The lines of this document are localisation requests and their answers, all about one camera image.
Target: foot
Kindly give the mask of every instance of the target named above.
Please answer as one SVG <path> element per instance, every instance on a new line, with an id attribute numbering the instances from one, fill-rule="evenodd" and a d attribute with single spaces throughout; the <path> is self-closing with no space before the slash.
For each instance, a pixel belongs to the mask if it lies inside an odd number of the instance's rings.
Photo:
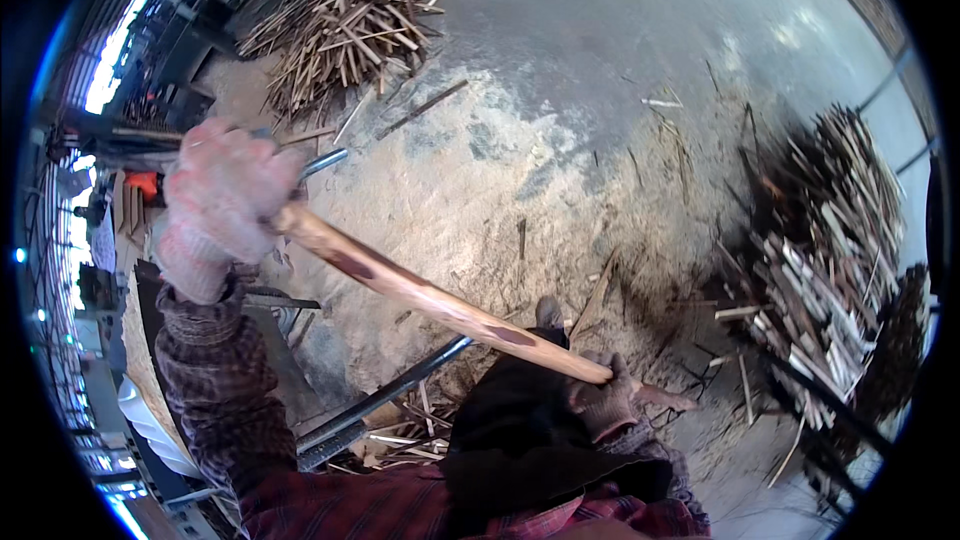
<path id="1" fill-rule="evenodd" d="M 564 329 L 564 313 L 560 301 L 553 296 L 543 296 L 536 302 L 536 327 L 547 330 Z"/>

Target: hand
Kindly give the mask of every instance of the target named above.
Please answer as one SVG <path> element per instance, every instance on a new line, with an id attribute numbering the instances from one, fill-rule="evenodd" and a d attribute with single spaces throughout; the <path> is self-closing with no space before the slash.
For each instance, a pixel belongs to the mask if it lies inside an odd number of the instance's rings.
<path id="1" fill-rule="evenodd" d="M 580 416 L 590 439 L 598 444 L 624 426 L 637 425 L 633 407 L 636 390 L 627 362 L 619 353 L 588 350 L 582 356 L 613 371 L 613 378 L 604 385 L 571 378 L 567 389 L 570 410 Z"/>
<path id="2" fill-rule="evenodd" d="M 300 153 L 275 150 L 222 118 L 183 137 L 179 169 L 165 185 L 170 225 L 156 250 L 177 294 L 213 304 L 232 261 L 258 264 L 270 251 L 273 234 L 262 224 L 287 202 L 303 167 Z"/>

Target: plaid shirt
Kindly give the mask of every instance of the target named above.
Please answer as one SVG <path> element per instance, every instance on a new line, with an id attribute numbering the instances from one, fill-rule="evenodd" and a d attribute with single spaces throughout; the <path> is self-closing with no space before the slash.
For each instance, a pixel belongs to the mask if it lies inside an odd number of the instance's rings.
<path id="1" fill-rule="evenodd" d="M 165 318 L 156 358 L 181 417 L 190 455 L 212 484 L 239 497 L 250 538 L 443 538 L 450 513 L 435 465 L 398 465 L 375 474 L 297 471 L 294 437 L 282 403 L 270 396 L 277 376 L 253 320 L 241 313 L 243 289 L 230 280 L 222 301 L 179 303 L 165 285 L 156 306 Z M 644 503 L 604 482 L 545 512 L 491 520 L 483 538 L 545 538 L 578 522 L 615 519 L 654 537 L 709 535 L 710 520 L 690 492 L 687 464 L 641 423 L 599 450 L 669 461 L 664 500 Z"/>

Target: wooden handle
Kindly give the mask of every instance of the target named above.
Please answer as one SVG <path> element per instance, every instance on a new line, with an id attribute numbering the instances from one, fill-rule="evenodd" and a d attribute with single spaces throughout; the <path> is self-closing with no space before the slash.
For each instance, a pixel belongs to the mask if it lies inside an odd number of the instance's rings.
<path id="1" fill-rule="evenodd" d="M 367 288 L 415 309 L 474 341 L 524 361 L 553 369 L 591 384 L 614 376 L 603 365 L 573 354 L 530 331 L 495 317 L 431 282 L 414 275 L 362 242 L 344 234 L 298 203 L 289 203 L 273 218 L 279 234 L 341 270 Z M 668 404 L 678 411 L 696 408 L 690 399 L 634 381 L 642 398 Z"/>

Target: white work glove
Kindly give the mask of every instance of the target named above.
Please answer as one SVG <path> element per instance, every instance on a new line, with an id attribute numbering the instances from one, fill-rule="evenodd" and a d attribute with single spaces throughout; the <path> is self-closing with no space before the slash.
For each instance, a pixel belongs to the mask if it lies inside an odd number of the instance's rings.
<path id="1" fill-rule="evenodd" d="M 264 224 L 297 185 L 304 159 L 211 118 L 183 137 L 164 193 L 170 224 L 156 248 L 163 278 L 199 305 L 220 300 L 231 262 L 260 263 L 273 246 Z"/>

